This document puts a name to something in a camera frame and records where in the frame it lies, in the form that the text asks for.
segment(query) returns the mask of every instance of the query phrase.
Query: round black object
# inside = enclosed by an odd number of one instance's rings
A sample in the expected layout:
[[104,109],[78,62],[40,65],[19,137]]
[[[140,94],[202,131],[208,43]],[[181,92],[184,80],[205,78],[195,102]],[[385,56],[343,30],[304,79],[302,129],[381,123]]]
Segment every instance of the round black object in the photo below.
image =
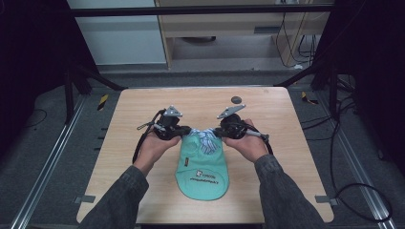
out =
[[234,104],[240,104],[242,103],[242,99],[239,96],[233,96],[230,101],[232,101],[232,103]]

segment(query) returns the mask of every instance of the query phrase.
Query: person's right hand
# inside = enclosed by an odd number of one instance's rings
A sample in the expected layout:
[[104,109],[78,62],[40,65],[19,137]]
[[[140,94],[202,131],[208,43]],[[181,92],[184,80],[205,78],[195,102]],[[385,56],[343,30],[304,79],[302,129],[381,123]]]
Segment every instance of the person's right hand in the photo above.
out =
[[[250,119],[245,119],[245,123],[253,126],[253,122]],[[223,142],[225,143],[225,145],[239,151],[242,156],[253,163],[259,157],[268,155],[265,143],[262,141],[261,138],[255,135],[245,135],[241,139],[223,137]]]

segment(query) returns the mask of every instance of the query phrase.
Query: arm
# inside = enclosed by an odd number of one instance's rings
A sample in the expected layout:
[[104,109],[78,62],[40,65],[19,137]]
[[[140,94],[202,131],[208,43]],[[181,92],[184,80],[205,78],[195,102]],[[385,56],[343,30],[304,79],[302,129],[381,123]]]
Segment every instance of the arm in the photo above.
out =
[[[245,122],[253,125],[250,119]],[[255,165],[266,228],[325,228],[316,209],[284,173],[277,159],[267,152],[259,137],[245,135],[239,140],[224,137],[223,141]]]
[[155,134],[149,134],[142,143],[134,165],[110,187],[81,221],[79,228],[133,229],[137,222],[139,203],[149,187],[146,176],[163,153],[179,141],[179,136],[163,141]]

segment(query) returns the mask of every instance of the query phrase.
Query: person's right arm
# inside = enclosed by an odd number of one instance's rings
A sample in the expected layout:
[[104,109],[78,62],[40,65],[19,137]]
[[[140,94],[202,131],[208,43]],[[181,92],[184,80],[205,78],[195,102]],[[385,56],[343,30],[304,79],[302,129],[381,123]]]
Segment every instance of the person's right arm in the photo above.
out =
[[[253,125],[250,119],[247,124]],[[307,201],[297,184],[284,173],[275,156],[267,152],[257,136],[223,138],[223,142],[254,163],[260,180],[260,198],[266,228],[325,228],[316,209]]]

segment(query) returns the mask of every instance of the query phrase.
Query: hand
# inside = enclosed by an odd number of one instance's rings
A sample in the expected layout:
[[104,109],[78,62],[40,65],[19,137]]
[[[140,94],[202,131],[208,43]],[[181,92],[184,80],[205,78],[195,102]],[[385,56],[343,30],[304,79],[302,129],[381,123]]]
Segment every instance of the hand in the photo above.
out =
[[[253,126],[253,122],[250,119],[245,119],[245,123]],[[223,137],[223,142],[225,143],[225,145],[239,151],[242,156],[253,163],[259,157],[268,155],[265,143],[258,136],[245,135],[241,139]]]
[[155,133],[149,133],[143,141],[142,146],[140,146],[139,155],[134,162],[134,166],[147,176],[155,162],[160,159],[164,152],[177,145],[180,140],[179,136],[175,136],[171,140],[161,140]]

